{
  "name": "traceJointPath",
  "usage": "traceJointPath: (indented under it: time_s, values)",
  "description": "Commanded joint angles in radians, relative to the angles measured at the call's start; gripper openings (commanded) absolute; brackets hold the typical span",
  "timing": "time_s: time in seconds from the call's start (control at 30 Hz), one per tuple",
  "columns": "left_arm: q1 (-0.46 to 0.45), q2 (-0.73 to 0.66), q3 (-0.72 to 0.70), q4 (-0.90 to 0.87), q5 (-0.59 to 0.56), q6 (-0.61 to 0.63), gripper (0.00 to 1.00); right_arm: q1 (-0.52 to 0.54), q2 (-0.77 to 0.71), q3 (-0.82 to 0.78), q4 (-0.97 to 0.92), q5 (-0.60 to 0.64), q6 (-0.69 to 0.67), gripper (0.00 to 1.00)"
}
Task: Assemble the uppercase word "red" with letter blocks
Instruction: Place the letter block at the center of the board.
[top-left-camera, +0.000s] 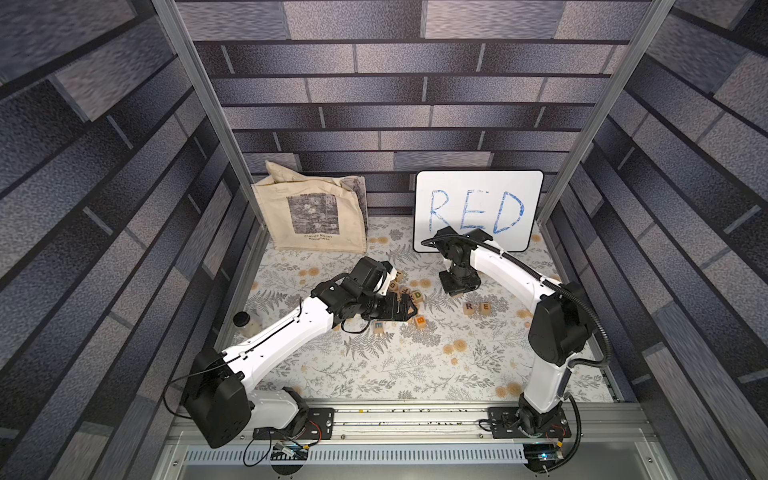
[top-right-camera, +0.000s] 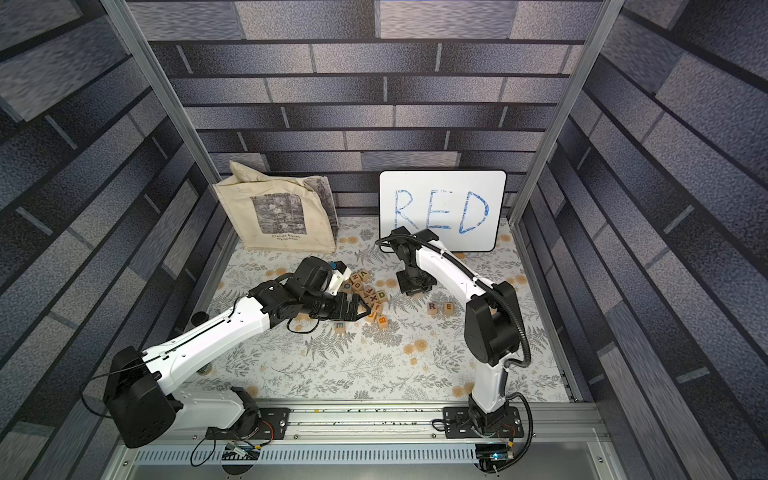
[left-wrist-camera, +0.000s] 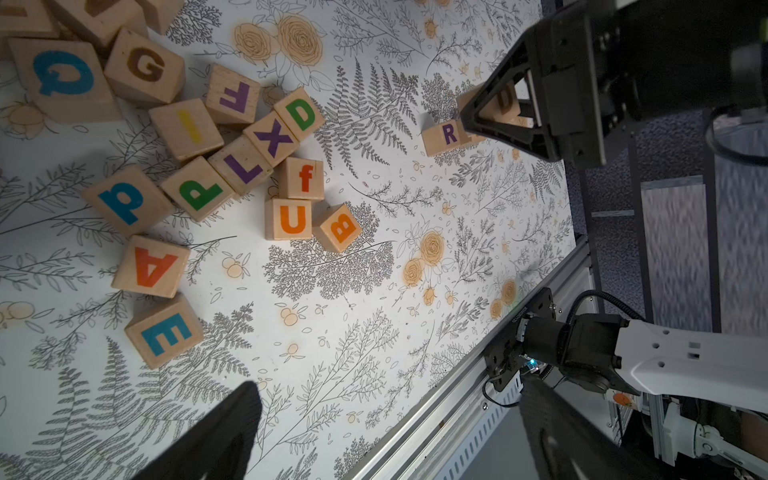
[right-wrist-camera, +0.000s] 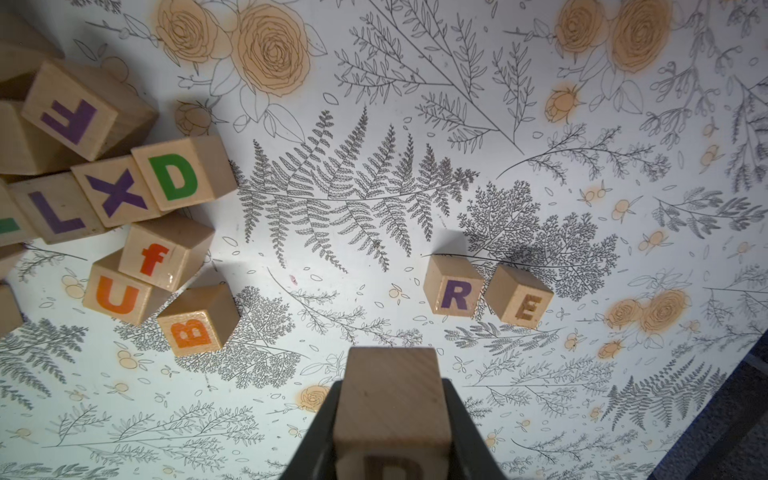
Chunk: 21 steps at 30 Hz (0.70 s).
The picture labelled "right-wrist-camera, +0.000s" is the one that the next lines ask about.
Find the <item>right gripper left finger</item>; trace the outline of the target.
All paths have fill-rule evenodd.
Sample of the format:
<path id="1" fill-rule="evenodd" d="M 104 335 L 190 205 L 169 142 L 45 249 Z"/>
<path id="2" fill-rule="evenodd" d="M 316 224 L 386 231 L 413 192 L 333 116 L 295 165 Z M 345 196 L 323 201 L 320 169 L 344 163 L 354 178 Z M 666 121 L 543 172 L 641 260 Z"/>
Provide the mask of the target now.
<path id="1" fill-rule="evenodd" d="M 333 427 L 342 381 L 335 382 L 280 480 L 336 480 Z"/>

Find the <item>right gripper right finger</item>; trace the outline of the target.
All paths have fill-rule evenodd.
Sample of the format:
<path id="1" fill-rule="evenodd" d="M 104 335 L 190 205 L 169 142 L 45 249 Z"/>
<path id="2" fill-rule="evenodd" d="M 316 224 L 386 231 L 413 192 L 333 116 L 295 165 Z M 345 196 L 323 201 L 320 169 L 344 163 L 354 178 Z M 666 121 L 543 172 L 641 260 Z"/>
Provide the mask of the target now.
<path id="1" fill-rule="evenodd" d="M 449 480 L 506 480 L 452 382 L 442 379 L 452 443 Z"/>

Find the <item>wooden block brown D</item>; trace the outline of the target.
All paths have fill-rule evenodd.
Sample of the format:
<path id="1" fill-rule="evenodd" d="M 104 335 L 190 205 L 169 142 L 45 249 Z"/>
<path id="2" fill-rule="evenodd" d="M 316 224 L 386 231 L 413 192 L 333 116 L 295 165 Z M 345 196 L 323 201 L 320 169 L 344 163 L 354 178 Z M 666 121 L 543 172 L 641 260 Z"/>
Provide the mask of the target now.
<path id="1" fill-rule="evenodd" d="M 339 479 L 446 479 L 452 434 L 435 350 L 351 348 L 333 442 Z"/>

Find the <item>wooden block brown E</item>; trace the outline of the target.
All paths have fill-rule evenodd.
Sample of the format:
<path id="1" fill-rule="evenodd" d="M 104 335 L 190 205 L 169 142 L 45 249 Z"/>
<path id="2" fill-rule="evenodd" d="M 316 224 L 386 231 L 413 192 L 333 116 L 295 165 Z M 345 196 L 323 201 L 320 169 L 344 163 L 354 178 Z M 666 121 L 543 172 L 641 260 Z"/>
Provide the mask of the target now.
<path id="1" fill-rule="evenodd" d="M 537 329 L 554 293 L 530 272 L 499 265 L 484 298 L 503 323 Z"/>

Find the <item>wooden block purple R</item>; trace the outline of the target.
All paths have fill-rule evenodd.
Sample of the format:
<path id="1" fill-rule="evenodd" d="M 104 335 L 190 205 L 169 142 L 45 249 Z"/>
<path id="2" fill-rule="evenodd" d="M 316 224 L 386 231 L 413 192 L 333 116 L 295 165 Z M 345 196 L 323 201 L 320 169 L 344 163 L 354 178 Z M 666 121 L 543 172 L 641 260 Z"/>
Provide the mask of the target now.
<path id="1" fill-rule="evenodd" d="M 424 280 L 424 293 L 434 314 L 472 317 L 484 277 L 462 257 L 433 255 Z"/>

